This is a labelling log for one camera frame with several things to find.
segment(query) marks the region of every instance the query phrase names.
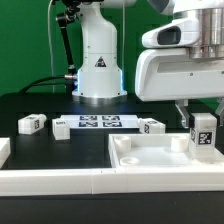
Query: triangle sticker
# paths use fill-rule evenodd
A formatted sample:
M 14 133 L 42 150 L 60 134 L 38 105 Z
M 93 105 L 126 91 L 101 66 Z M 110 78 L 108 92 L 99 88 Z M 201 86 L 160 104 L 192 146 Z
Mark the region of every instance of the triangle sticker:
M 103 57 L 100 57 L 99 60 L 97 61 L 97 63 L 95 64 L 95 67 L 107 67 L 104 60 L 103 60 Z

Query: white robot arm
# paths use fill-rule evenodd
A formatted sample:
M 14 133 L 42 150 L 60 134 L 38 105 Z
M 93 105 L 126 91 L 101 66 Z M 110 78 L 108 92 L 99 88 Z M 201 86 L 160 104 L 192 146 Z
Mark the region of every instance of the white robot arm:
M 78 70 L 73 98 L 93 104 L 120 101 L 127 92 L 123 90 L 122 71 L 117 66 L 117 30 L 102 17 L 100 8 L 127 7 L 137 0 L 69 1 L 79 2 L 75 15 L 83 33 L 83 65 Z
M 137 96 L 143 101 L 177 100 L 182 107 L 188 99 L 222 98 L 224 1 L 170 2 L 175 3 L 172 23 L 142 37 L 150 49 L 138 59 Z

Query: black table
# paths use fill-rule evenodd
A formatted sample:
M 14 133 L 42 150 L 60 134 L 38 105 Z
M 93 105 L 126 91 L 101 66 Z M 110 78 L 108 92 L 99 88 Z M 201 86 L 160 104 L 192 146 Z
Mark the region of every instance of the black table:
M 188 109 L 211 112 L 199 101 L 191 101 Z M 18 119 L 40 113 L 48 118 L 45 128 L 32 136 L 19 135 Z M 137 129 L 72 130 L 70 140 L 56 142 L 51 120 L 62 114 L 152 117 L 165 123 L 167 132 L 189 131 L 181 127 L 174 102 L 142 103 L 129 95 L 124 103 L 93 106 L 75 103 L 65 94 L 7 94 L 0 98 L 0 137 L 10 137 L 12 153 L 2 169 L 111 167 L 108 135 L 138 133 Z M 223 131 L 217 131 L 220 151 Z M 223 205 L 224 192 L 1 197 L 0 223 L 223 223 Z

